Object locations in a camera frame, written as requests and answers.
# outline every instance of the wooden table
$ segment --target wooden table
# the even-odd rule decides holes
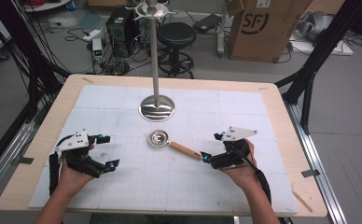
[[[32,210],[28,207],[28,203],[41,175],[43,164],[56,144],[62,126],[85,85],[152,87],[152,78],[70,76],[37,132],[34,141],[25,153],[25,157],[34,158],[33,163],[18,166],[0,197],[0,210]],[[280,92],[275,85],[271,83],[161,78],[160,87],[259,92],[270,117],[271,126],[296,198],[298,213],[295,217],[324,217],[327,215],[327,208],[314,178],[312,176],[305,178],[301,174],[303,171],[310,170],[310,166],[285,109]]]

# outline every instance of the round metal base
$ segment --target round metal base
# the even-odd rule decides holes
[[[169,119],[175,109],[175,105],[172,99],[167,96],[159,95],[159,106],[155,106],[155,96],[151,95],[141,102],[138,111],[140,115],[148,120],[154,122],[165,121]]]

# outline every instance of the cardboard box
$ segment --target cardboard box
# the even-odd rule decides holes
[[[117,5],[132,6],[133,0],[88,0],[90,7],[115,7]]]
[[[232,0],[231,60],[276,63],[312,0]]]

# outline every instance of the human hand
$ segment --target human hand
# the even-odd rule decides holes
[[[67,160],[64,158],[56,191],[59,191],[64,197],[72,198],[92,179],[94,179],[93,176],[82,174],[68,167]]]
[[[257,166],[257,162],[254,158],[254,145],[247,139],[245,139],[248,146],[250,147],[251,153],[248,155],[248,159],[253,162],[254,165]],[[257,183],[258,180],[255,176],[254,169],[249,166],[246,163],[239,164],[234,167],[225,167],[220,169],[224,174],[228,175],[233,182],[239,187],[239,188],[246,188],[252,183]]]

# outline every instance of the power strip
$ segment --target power strip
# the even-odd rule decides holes
[[[86,41],[90,41],[92,40],[95,36],[97,36],[100,33],[99,30],[93,30],[92,32],[89,33],[89,35],[85,35],[84,37],[82,37],[84,40]]]

